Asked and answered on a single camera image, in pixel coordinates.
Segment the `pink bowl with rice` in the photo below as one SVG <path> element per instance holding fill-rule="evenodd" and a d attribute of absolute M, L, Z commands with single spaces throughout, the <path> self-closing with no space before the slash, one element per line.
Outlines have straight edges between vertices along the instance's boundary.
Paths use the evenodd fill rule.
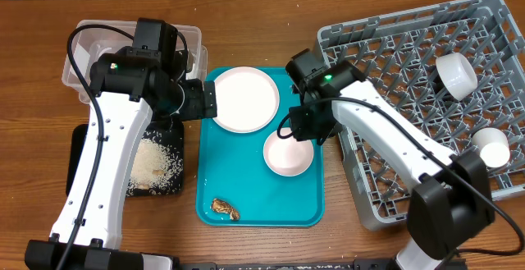
<path fill-rule="evenodd" d="M 267 166 L 280 176 L 298 176 L 313 162 L 314 147 L 311 141 L 298 141 L 293 136 L 280 139 L 272 132 L 263 145 L 263 158 Z"/>

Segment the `pink round plate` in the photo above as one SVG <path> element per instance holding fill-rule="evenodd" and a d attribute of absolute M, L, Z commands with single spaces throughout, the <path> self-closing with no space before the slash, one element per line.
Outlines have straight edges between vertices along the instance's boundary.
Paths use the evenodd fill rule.
<path fill-rule="evenodd" d="M 234 133 L 250 133 L 269 124 L 280 105 L 276 82 L 260 69 L 238 66 L 214 80 L 217 116 L 213 120 Z"/>

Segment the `brown food scrap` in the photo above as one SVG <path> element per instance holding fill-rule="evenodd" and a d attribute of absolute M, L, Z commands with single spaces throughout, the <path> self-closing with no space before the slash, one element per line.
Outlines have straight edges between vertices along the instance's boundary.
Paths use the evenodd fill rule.
<path fill-rule="evenodd" d="M 211 210 L 215 213 L 227 214 L 230 217 L 230 220 L 232 221 L 240 220 L 239 211 L 236 208 L 234 208 L 232 205 L 227 203 L 225 200 L 214 199 L 211 204 Z"/>

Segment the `grey-green bowl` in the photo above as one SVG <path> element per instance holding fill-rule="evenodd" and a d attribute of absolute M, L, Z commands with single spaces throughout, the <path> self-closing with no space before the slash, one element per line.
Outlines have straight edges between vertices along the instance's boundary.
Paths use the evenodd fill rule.
<path fill-rule="evenodd" d="M 476 72 L 461 53 L 438 57 L 436 69 L 443 85 L 456 100 L 463 100 L 477 88 Z"/>

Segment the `small white cup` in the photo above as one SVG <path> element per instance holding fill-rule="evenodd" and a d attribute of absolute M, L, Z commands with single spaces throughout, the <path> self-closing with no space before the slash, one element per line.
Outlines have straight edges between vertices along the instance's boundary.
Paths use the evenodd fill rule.
<path fill-rule="evenodd" d="M 472 137 L 477 153 L 489 168 L 503 167 L 510 159 L 508 139 L 496 128 L 483 128 Z"/>

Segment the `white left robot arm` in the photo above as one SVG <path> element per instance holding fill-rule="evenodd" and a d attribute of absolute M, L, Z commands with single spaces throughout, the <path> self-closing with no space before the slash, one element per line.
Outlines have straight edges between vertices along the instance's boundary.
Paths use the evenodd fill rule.
<path fill-rule="evenodd" d="M 177 269 L 165 254 L 122 251 L 132 165 L 155 113 L 178 121 L 217 115 L 215 85 L 187 80 L 176 53 L 124 47 L 104 53 L 87 81 L 89 126 L 67 201 L 47 241 L 30 240 L 30 269 Z"/>

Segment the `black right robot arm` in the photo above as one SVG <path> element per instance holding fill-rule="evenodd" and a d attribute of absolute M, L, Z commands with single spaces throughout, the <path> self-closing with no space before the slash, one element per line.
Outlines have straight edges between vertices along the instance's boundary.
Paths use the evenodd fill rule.
<path fill-rule="evenodd" d="M 327 69 L 302 57 L 285 69 L 301 100 L 286 117 L 291 136 L 323 144 L 346 126 L 382 156 L 408 189 L 411 239 L 392 268 L 439 269 L 456 248 L 493 223 L 486 165 L 475 152 L 458 155 L 423 134 L 349 62 Z"/>

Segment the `grey dishwasher rack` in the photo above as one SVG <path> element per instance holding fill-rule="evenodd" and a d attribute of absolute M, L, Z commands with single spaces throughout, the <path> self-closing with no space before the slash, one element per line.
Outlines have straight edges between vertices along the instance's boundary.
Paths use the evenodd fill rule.
<path fill-rule="evenodd" d="M 488 172 L 492 197 L 524 193 L 524 38 L 504 0 L 457 0 L 328 25 L 315 53 L 328 66 L 353 63 L 417 128 L 457 153 L 485 127 L 502 130 L 509 161 Z M 439 83 L 436 59 L 461 53 L 475 91 L 455 100 Z"/>

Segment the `black table edge rail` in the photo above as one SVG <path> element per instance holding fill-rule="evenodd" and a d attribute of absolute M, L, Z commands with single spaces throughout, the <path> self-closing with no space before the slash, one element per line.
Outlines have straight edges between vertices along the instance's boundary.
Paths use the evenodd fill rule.
<path fill-rule="evenodd" d="M 393 259 L 355 259 L 317 263 L 182 263 L 180 270 L 399 270 Z"/>

